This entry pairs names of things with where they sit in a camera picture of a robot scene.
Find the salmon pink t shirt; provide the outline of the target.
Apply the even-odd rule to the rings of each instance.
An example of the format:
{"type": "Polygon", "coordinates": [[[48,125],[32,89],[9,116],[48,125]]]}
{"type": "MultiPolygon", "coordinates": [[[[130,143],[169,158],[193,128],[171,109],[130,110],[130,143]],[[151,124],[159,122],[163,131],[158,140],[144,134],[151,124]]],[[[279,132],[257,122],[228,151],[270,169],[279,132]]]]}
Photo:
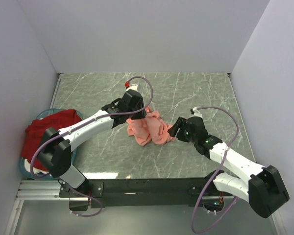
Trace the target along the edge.
{"type": "Polygon", "coordinates": [[[149,107],[145,108],[147,113],[143,119],[128,119],[127,133],[133,136],[140,146],[153,142],[156,145],[164,145],[168,142],[175,141],[175,137],[171,137],[168,130],[172,125],[163,121],[158,111],[153,111],[149,107]]]}

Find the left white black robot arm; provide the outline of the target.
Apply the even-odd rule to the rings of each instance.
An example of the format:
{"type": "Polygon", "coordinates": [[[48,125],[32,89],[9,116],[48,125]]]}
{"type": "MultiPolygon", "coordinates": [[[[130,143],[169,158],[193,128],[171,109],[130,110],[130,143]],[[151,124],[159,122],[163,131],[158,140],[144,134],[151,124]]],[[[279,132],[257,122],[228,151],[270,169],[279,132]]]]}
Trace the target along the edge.
{"type": "Polygon", "coordinates": [[[145,116],[142,95],[136,90],[128,89],[122,98],[103,106],[87,119],[60,130],[47,129],[32,160],[37,159],[53,178],[70,185],[76,196],[84,196],[89,181],[73,165],[72,152],[94,135],[113,129],[129,118],[142,119],[145,116]]]}

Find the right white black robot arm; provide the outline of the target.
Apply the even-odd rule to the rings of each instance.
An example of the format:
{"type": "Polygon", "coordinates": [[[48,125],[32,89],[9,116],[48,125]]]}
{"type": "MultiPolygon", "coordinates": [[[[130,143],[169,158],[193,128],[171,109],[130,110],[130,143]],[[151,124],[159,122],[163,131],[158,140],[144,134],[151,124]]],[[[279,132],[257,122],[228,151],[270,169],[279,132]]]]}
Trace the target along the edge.
{"type": "Polygon", "coordinates": [[[190,142],[197,152],[233,173],[215,170],[201,192],[217,195],[230,193],[249,203],[262,218],[267,218],[287,203],[290,196],[277,168],[257,164],[231,149],[216,136],[210,135],[201,117],[179,117],[168,130],[171,137],[190,142]]]}

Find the black base crossbar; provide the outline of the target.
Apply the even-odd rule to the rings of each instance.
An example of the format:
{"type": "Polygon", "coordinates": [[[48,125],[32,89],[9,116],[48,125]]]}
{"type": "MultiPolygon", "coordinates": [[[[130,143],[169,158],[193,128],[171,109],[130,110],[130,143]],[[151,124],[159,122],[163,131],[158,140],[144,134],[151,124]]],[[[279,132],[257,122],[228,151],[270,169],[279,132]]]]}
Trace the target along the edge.
{"type": "Polygon", "coordinates": [[[208,178],[90,179],[81,192],[98,199],[104,207],[193,207],[208,178]]]}

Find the red t shirt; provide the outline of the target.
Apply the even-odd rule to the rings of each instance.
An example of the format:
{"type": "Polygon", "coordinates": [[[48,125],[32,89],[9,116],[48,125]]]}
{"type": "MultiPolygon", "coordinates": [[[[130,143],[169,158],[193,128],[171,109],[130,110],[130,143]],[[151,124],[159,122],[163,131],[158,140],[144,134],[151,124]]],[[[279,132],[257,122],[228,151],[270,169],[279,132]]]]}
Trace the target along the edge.
{"type": "Polygon", "coordinates": [[[31,172],[27,172],[24,168],[23,159],[27,159],[31,163],[36,150],[44,142],[57,136],[58,130],[77,124],[82,120],[83,115],[75,109],[51,108],[42,111],[25,129],[25,139],[19,161],[21,173],[31,178],[31,172]]]}

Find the white t shirt in basket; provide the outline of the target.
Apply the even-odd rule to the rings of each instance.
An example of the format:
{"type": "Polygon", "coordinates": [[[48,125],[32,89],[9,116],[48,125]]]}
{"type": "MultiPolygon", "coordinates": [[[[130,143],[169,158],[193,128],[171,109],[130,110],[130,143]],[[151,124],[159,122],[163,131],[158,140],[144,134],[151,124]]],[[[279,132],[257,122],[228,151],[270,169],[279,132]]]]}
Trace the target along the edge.
{"type": "MultiPolygon", "coordinates": [[[[24,168],[27,172],[30,172],[30,162],[27,159],[23,159],[24,160],[24,168]]],[[[47,174],[46,171],[43,171],[39,168],[35,168],[33,167],[33,172],[34,174],[47,174]]]]}

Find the aluminium frame rail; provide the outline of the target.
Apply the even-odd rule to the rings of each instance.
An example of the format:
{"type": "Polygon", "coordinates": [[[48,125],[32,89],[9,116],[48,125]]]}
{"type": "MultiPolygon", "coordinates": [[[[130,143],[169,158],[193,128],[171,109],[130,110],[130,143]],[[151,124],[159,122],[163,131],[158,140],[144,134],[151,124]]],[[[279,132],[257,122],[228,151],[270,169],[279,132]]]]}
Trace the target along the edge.
{"type": "Polygon", "coordinates": [[[16,200],[60,200],[60,184],[57,181],[23,180],[16,200]]]}

